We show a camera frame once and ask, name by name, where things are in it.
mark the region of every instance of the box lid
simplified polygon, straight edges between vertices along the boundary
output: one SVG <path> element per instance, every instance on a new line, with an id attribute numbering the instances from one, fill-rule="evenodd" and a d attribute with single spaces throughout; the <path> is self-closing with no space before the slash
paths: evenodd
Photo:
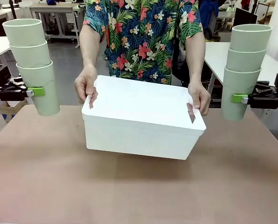
<path id="1" fill-rule="evenodd" d="M 192 104 L 192 97 L 187 88 L 108 76 L 98 76 L 94 86 L 98 92 L 97 99 L 90 109 L 90 99 L 87 97 L 82 108 L 83 117 L 87 115 L 202 131 L 206 129 L 197 109 L 193 109 L 195 120 L 191 122 L 187 103 Z"/>

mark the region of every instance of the floral shirt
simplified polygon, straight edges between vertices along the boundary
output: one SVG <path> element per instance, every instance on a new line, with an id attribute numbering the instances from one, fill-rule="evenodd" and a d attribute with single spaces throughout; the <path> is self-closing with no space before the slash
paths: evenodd
<path id="1" fill-rule="evenodd" d="M 174 30 L 180 47 L 202 31 L 198 0 L 88 0 L 84 24 L 109 31 L 110 75 L 171 84 Z"/>

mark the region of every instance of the green cup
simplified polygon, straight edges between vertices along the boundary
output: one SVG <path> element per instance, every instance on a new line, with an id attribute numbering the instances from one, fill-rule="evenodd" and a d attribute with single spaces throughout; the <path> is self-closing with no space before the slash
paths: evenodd
<path id="1" fill-rule="evenodd" d="M 31 47 L 14 47 L 10 49 L 18 66 L 23 68 L 41 68 L 50 64 L 50 53 L 47 41 Z"/>
<path id="2" fill-rule="evenodd" d="M 16 19 L 3 23 L 9 43 L 14 47 L 29 47 L 45 43 L 41 20 Z"/>
<path id="3" fill-rule="evenodd" d="M 44 96 L 33 96 L 32 100 L 41 116 L 51 116 L 60 111 L 57 98 L 53 62 L 41 68 L 16 67 L 27 87 L 43 87 Z"/>
<path id="4" fill-rule="evenodd" d="M 254 72 L 235 72 L 225 68 L 222 93 L 222 117 L 226 120 L 241 120 L 247 109 L 246 104 L 232 103 L 233 94 L 251 94 L 261 69 Z"/>
<path id="5" fill-rule="evenodd" d="M 253 72 L 260 69 L 266 50 L 240 52 L 228 49 L 226 68 L 231 71 Z"/>
<path id="6" fill-rule="evenodd" d="M 266 50 L 272 28 L 261 24 L 244 24 L 232 28 L 230 49 L 241 52 Z"/>

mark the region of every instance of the finger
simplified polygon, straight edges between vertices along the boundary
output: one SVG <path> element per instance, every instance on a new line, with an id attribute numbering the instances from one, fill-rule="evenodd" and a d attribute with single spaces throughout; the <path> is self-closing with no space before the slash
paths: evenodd
<path id="1" fill-rule="evenodd" d="M 87 85 L 86 85 L 86 95 L 92 96 L 94 92 L 94 79 L 91 77 L 88 77 L 86 79 Z"/>
<path id="2" fill-rule="evenodd" d="M 187 103 L 187 111 L 189 112 L 189 115 L 194 115 L 193 106 L 190 103 Z"/>
<path id="3" fill-rule="evenodd" d="M 98 96 L 98 92 L 96 91 L 96 88 L 94 87 L 93 94 L 92 94 L 92 96 L 90 98 L 90 102 L 89 102 L 90 109 L 93 108 L 93 102 L 97 99 L 97 96 Z"/>
<path id="4" fill-rule="evenodd" d="M 201 97 L 201 103 L 200 103 L 200 112 L 202 116 L 206 116 L 208 113 L 210 104 L 210 96 L 202 96 Z"/>
<path id="5" fill-rule="evenodd" d="M 192 93 L 193 105 L 195 109 L 200 108 L 199 92 Z"/>
<path id="6" fill-rule="evenodd" d="M 84 101 L 86 100 L 86 95 L 85 95 L 85 86 L 83 83 L 79 81 L 75 81 L 75 89 L 78 93 L 78 101 L 83 104 Z"/>

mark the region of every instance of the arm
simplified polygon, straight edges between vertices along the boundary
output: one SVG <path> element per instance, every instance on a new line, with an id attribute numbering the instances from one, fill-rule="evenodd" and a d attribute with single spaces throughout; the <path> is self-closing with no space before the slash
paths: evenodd
<path id="1" fill-rule="evenodd" d="M 90 107 L 97 97 L 94 81 L 97 78 L 95 68 L 99 51 L 99 42 L 102 41 L 108 23 L 105 2 L 90 0 L 86 5 L 86 15 L 81 33 L 79 35 L 80 48 L 83 57 L 83 70 L 75 80 L 75 88 L 81 103 L 90 98 Z"/>
<path id="2" fill-rule="evenodd" d="M 190 72 L 189 94 L 193 104 L 202 115 L 207 115 L 210 94 L 201 83 L 201 72 L 205 56 L 205 38 L 198 10 L 198 0 L 181 0 L 179 9 L 179 40 L 185 46 L 186 62 Z"/>
<path id="3" fill-rule="evenodd" d="M 205 57 L 205 38 L 202 32 L 195 34 L 185 42 L 186 62 L 190 71 L 188 91 L 193 98 L 194 107 L 200 109 L 201 114 L 207 115 L 210 94 L 201 83 L 201 73 Z"/>
<path id="4" fill-rule="evenodd" d="M 89 26 L 83 26 L 79 35 L 80 47 L 83 57 L 83 70 L 75 80 L 75 88 L 79 102 L 83 103 L 86 97 L 91 96 L 90 106 L 97 97 L 94 90 L 94 81 L 97 78 L 95 68 L 99 51 L 100 35 Z"/>
<path id="5" fill-rule="evenodd" d="M 190 71 L 191 82 L 201 81 L 201 72 L 205 57 L 205 38 L 202 32 L 195 34 L 185 42 L 186 62 Z"/>

